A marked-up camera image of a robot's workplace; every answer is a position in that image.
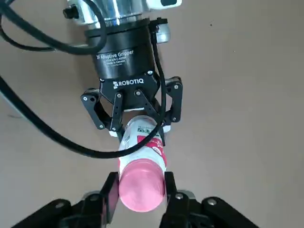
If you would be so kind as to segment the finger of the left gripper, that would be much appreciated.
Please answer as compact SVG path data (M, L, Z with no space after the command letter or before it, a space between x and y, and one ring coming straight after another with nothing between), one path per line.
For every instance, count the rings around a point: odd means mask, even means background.
M122 138L124 135L122 125L123 93L118 92L114 95L112 116L103 108L100 102L101 97L100 91L97 88L92 88L81 95L81 100L97 129L107 129L112 137Z
M162 129L167 133L171 129L171 123L177 123L181 117L181 105L183 85L180 77L175 76L165 80L166 94L171 98L171 107L165 112L162 121ZM143 90L140 90L140 105L144 108L147 115L153 118L156 122L160 120L161 106L155 97L148 98Z

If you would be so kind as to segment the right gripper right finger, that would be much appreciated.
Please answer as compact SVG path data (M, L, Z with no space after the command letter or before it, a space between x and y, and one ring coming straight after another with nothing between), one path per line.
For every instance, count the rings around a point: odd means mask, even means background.
M162 228L256 228L257 225L218 197L198 202L192 192L177 190L174 174L165 172L167 208Z

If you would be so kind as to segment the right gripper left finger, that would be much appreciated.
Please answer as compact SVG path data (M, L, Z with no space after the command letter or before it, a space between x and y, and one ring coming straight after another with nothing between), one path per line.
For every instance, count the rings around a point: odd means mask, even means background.
M39 208L14 228L105 228L119 200L119 173L109 173L102 189L87 193L78 203L56 199Z

